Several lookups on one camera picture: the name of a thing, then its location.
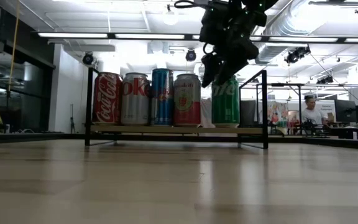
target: person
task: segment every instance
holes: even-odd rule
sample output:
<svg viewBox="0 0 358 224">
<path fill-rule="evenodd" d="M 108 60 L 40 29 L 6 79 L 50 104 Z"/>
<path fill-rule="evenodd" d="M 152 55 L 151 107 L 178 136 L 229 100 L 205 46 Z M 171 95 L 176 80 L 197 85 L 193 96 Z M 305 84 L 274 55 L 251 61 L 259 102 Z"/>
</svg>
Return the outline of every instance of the person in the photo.
<svg viewBox="0 0 358 224">
<path fill-rule="evenodd" d="M 311 120 L 313 124 L 327 125 L 324 113 L 316 108 L 316 99 L 305 96 L 306 109 L 302 111 L 302 123 Z"/>
</svg>

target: light wood floor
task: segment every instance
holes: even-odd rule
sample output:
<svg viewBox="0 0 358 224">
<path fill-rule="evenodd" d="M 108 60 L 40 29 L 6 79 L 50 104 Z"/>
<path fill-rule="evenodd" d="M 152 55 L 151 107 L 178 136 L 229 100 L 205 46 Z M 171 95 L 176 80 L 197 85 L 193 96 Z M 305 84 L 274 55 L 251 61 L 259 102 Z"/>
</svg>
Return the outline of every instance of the light wood floor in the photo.
<svg viewBox="0 0 358 224">
<path fill-rule="evenodd" d="M 0 144 L 2 224 L 358 224 L 358 150 Z"/>
</svg>

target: sprite can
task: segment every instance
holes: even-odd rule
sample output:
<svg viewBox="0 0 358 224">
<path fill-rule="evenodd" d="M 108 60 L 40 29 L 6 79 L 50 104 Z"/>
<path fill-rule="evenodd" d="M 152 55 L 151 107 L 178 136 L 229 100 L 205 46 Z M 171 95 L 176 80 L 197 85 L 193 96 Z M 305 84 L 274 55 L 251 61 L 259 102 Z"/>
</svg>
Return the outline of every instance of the sprite can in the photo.
<svg viewBox="0 0 358 224">
<path fill-rule="evenodd" d="M 240 123 L 239 82 L 235 76 L 223 85 L 212 83 L 212 123 L 217 128 L 236 128 Z"/>
</svg>

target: red and white can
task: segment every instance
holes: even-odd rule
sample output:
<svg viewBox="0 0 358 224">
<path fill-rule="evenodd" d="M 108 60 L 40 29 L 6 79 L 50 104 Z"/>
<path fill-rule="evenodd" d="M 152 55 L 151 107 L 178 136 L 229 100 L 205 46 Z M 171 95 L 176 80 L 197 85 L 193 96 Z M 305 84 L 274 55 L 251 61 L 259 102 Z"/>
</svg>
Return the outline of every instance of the red and white can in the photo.
<svg viewBox="0 0 358 224">
<path fill-rule="evenodd" d="M 178 75 L 173 85 L 175 126 L 198 127 L 201 124 L 201 82 L 197 75 Z"/>
<path fill-rule="evenodd" d="M 115 73 L 99 72 L 94 81 L 93 119 L 99 124 L 120 123 L 122 78 Z"/>
<path fill-rule="evenodd" d="M 150 82 L 143 73 L 127 73 L 122 84 L 121 123 L 143 126 L 149 123 Z"/>
</svg>

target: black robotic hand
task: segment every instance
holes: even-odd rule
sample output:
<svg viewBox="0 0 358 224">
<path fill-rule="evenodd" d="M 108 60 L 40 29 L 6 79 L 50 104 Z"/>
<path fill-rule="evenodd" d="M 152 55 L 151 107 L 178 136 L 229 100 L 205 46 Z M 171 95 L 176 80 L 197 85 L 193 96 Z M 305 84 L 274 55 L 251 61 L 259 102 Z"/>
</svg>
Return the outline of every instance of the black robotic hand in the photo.
<svg viewBox="0 0 358 224">
<path fill-rule="evenodd" d="M 258 48 L 249 37 L 256 26 L 266 26 L 265 11 L 278 0 L 212 0 L 207 5 L 179 0 L 179 9 L 202 7 L 205 13 L 201 23 L 200 41 L 214 45 L 212 52 L 205 52 L 201 59 L 205 65 L 202 87 L 213 80 L 218 85 L 229 80 L 236 72 L 248 65 L 248 60 L 258 57 Z"/>
</svg>

